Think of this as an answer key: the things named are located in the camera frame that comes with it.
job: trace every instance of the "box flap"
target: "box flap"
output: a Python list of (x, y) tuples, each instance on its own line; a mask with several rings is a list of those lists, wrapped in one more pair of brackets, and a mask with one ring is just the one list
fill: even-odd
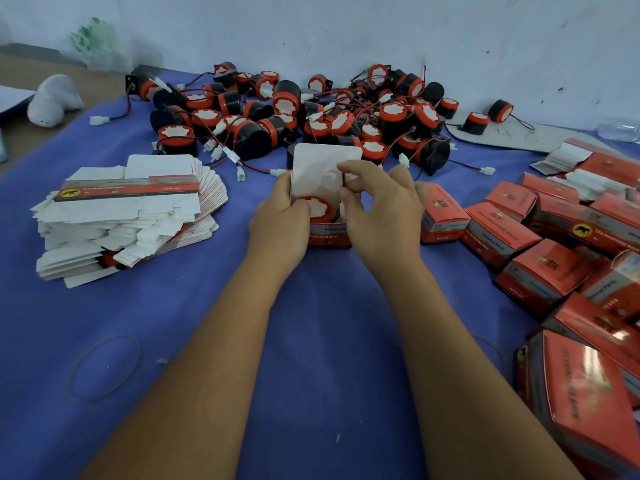
[(597, 210), (633, 227), (640, 228), (640, 205), (605, 193), (593, 202), (590, 209)]
[(458, 202), (438, 184), (428, 184), (428, 198), (424, 206), (425, 212), (434, 222), (469, 220), (470, 217)]
[(573, 187), (559, 184), (546, 178), (536, 177), (531, 173), (524, 172), (522, 174), (522, 186), (533, 192), (553, 195), (569, 202), (580, 203), (580, 195)]
[(512, 219), (489, 202), (476, 203), (465, 211), (487, 231), (514, 250), (524, 249), (541, 240), (540, 236)]
[(543, 340), (549, 407), (556, 426), (640, 467), (640, 437), (617, 364), (547, 330)]
[(484, 201), (490, 202), (499, 209), (504, 209), (508, 213), (522, 219), (526, 217), (533, 208), (536, 202), (536, 195), (521, 185), (512, 184), (511, 182), (500, 182), (498, 186), (486, 196)]
[(551, 239), (543, 239), (513, 261), (560, 296), (569, 294), (593, 272), (587, 260)]

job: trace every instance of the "left hand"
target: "left hand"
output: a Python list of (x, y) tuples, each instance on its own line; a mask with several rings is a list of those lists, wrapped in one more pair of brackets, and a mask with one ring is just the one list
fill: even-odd
[(274, 278), (286, 280), (307, 252), (309, 204), (299, 199), (290, 205), (291, 172), (278, 177), (271, 195), (261, 202), (249, 224), (245, 260), (263, 265)]

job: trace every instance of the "wooden surface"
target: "wooden surface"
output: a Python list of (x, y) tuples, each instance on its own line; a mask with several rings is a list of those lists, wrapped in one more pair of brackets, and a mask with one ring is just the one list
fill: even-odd
[[(40, 83), (53, 74), (67, 74), (76, 85), (85, 108), (89, 109), (116, 99), (124, 94), (124, 76), (116, 73), (91, 72), (88, 69), (65, 63), (52, 63), (17, 55), (0, 53), (0, 85), (12, 88), (36, 90)], [(2, 126), (4, 144), (9, 160), (0, 163), (0, 175), (20, 159), (34, 151), (46, 139), (59, 133), (66, 124), (83, 112), (69, 112), (64, 122), (56, 128), (41, 128), (32, 124), (24, 115)]]

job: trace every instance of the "hand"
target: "hand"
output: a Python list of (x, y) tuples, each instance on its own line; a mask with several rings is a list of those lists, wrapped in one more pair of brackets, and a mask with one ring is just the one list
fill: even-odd
[(274, 272), (284, 282), (307, 251), (309, 204), (297, 200), (290, 205), (291, 172), (278, 177), (269, 198), (258, 205), (249, 224), (246, 259)]
[[(344, 202), (347, 232), (358, 256), (375, 277), (389, 266), (422, 263), (420, 226), (424, 213), (423, 190), (414, 184), (409, 170), (398, 165), (389, 173), (372, 162), (351, 160), (338, 164), (338, 170), (357, 178), (339, 190)], [(365, 212), (359, 193), (373, 197)]]

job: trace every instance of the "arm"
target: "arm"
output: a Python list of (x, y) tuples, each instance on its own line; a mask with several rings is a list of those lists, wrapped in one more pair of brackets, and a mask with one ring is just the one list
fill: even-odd
[[(363, 161), (338, 168), (358, 176), (340, 191), (348, 233), (396, 316), (430, 478), (581, 479), (424, 265), (424, 201), (407, 169), (387, 175)], [(369, 212), (356, 196), (362, 191), (374, 197)]]
[(235, 478), (269, 310), (307, 249), (308, 204), (289, 206), (290, 179), (260, 204), (244, 262), (84, 479)]

